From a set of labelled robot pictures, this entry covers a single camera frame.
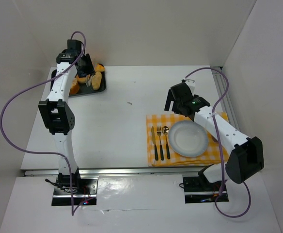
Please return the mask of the silver metal tongs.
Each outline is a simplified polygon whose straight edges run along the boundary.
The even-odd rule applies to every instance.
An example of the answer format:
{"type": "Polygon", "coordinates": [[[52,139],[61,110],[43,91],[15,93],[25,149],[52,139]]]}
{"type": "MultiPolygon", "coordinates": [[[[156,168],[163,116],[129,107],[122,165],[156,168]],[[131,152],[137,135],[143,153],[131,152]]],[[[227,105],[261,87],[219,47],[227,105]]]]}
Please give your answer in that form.
{"type": "Polygon", "coordinates": [[[87,87],[91,86],[92,78],[94,77],[94,74],[89,74],[86,76],[85,84],[87,87]]]}

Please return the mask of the striped triangular bread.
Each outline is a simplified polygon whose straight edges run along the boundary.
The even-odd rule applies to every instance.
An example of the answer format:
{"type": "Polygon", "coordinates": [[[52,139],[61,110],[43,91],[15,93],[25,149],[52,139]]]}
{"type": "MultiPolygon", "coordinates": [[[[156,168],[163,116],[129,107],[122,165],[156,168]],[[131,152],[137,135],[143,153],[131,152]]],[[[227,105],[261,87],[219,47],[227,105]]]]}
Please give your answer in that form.
{"type": "Polygon", "coordinates": [[[94,70],[95,72],[105,72],[105,67],[100,63],[96,63],[94,70]]]}

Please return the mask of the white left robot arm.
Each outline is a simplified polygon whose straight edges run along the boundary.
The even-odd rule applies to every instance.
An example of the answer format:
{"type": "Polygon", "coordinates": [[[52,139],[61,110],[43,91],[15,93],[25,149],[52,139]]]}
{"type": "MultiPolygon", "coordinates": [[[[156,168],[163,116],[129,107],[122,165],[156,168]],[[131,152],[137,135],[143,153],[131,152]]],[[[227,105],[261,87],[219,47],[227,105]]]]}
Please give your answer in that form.
{"type": "Polygon", "coordinates": [[[93,74],[94,67],[90,55],[84,53],[82,42],[74,39],[67,40],[67,49],[58,55],[56,62],[60,77],[52,82],[47,99],[40,101],[38,108],[45,127],[53,135],[57,152],[64,155],[59,161],[58,186],[79,189],[82,181],[72,146],[75,116],[68,106],[68,97],[76,76],[93,74]]]}

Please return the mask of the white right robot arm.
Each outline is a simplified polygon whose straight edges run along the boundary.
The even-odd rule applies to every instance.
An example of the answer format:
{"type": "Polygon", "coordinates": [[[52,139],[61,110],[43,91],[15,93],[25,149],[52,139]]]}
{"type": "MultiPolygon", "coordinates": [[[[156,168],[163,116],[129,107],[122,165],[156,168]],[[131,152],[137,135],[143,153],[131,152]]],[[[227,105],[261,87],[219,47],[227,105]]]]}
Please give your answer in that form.
{"type": "Polygon", "coordinates": [[[167,95],[165,111],[188,117],[205,128],[229,154],[224,165],[210,165],[200,176],[209,183],[225,177],[237,184],[264,168],[263,145],[258,137],[249,138],[213,112],[208,101],[194,95],[195,85],[188,81],[172,86],[167,95]]]}

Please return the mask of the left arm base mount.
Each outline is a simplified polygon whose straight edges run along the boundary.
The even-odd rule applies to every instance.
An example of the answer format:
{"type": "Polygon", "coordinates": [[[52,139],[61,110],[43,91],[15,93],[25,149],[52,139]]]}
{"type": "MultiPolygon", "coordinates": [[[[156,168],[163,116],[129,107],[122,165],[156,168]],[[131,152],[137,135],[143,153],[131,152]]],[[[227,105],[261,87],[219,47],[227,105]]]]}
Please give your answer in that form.
{"type": "MultiPolygon", "coordinates": [[[[97,203],[97,188],[98,178],[90,178],[81,180],[81,187],[73,188],[74,206],[91,206],[97,203]]],[[[45,182],[54,186],[51,206],[70,206],[71,205],[71,190],[70,188],[62,187],[49,179],[45,182]]]]}

